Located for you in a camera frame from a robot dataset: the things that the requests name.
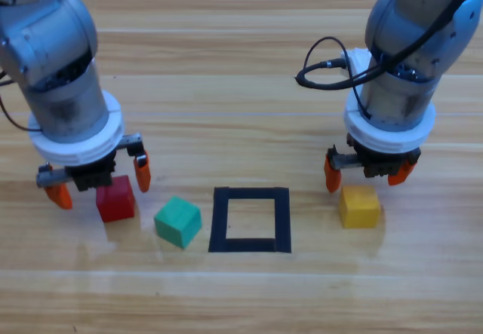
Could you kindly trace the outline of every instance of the black tape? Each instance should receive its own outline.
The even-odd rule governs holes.
[[[290,193],[288,188],[214,189],[210,253],[291,253]],[[226,238],[228,201],[274,200],[275,238]]]

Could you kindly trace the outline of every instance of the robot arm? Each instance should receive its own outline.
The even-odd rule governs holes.
[[[141,135],[124,136],[121,107],[100,87],[96,53],[97,31],[82,0],[0,0],[0,67],[32,110],[33,145],[63,166],[46,164],[37,175],[38,187],[63,208],[72,205],[65,182],[79,191],[112,184],[118,149],[134,157],[140,188],[149,189]]]
[[[347,143],[355,154],[339,154],[335,146],[328,149],[325,174],[330,192],[339,188],[340,170],[349,167],[363,167],[368,178],[387,175],[390,185],[406,180],[434,125],[432,95],[473,37],[482,4],[483,0],[378,0],[365,32],[367,50],[343,54],[353,78],[323,85],[305,79],[312,67],[299,73],[297,82],[305,87],[355,89],[344,112]]]

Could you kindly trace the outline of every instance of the cylindrical robot wrist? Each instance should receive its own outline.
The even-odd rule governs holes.
[[[109,118],[94,60],[78,79],[46,92],[23,94],[42,128],[54,142],[80,142],[99,133]]]

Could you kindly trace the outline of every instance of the wood grain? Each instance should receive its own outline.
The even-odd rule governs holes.
[[[101,83],[151,155],[135,219],[104,225],[95,192],[58,210],[35,187],[42,163],[0,124],[0,332],[481,334],[483,30],[435,95],[437,122],[411,178],[372,184],[374,230],[343,230],[325,190],[325,150],[345,147],[348,94],[298,87],[324,35],[364,44],[376,0],[85,0],[99,29]],[[315,60],[337,56],[328,43]],[[323,75],[320,81],[339,76]],[[26,122],[17,87],[2,89]],[[116,174],[135,182],[120,154]],[[290,255],[209,254],[215,186],[287,186]],[[156,236],[172,195],[202,209],[186,250]],[[272,206],[230,205],[230,237],[272,237]]]

